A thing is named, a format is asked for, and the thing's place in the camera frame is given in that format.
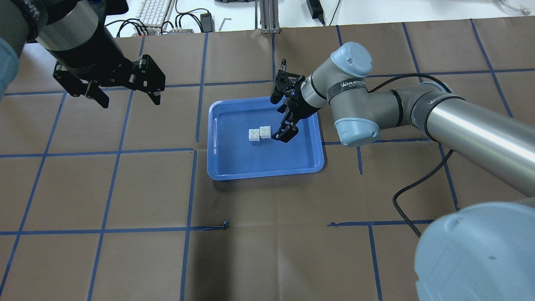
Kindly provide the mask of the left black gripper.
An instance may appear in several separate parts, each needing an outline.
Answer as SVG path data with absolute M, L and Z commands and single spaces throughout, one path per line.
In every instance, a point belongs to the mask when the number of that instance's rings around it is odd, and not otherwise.
M 36 40 L 56 59 L 52 76 L 69 94 L 86 94 L 102 108 L 110 99 L 104 87 L 146 93 L 161 104 L 166 75 L 149 55 L 124 56 L 104 24 L 107 5 L 46 4 L 47 19 Z

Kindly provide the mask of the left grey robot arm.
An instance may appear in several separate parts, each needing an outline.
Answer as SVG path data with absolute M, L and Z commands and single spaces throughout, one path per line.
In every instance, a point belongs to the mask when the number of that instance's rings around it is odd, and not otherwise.
M 56 59 L 52 76 L 71 97 L 107 108 L 102 88 L 125 87 L 160 105 L 164 72 L 149 55 L 127 59 L 105 25 L 107 16 L 128 10 L 126 0 L 2 0 L 1 95 L 15 80 L 24 45 L 37 42 Z

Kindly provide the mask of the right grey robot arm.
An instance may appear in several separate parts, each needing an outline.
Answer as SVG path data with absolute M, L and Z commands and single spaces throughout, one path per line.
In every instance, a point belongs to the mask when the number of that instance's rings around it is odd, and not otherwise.
M 346 42 L 310 75 L 281 65 L 270 101 L 283 114 L 272 139 L 289 142 L 297 123 L 329 107 L 339 142 L 362 147 L 382 131 L 409 126 L 445 148 L 442 161 L 397 191 L 396 211 L 418 237 L 414 270 L 421 301 L 533 301 L 534 127 L 466 101 L 428 74 L 403 74 L 369 89 L 372 57 Z M 474 204 L 420 231 L 399 197 L 420 185 L 458 154 L 497 177 L 524 198 Z

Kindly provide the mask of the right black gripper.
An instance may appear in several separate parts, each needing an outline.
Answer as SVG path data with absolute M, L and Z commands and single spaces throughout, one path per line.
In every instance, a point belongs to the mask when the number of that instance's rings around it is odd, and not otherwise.
M 287 61 L 282 59 L 280 69 L 277 71 L 270 102 L 274 105 L 282 102 L 277 112 L 283 114 L 279 129 L 271 135 L 273 140 L 288 143 L 298 134 L 297 122 L 306 119 L 319 108 L 309 104 L 301 91 L 305 83 L 305 76 L 286 71 Z

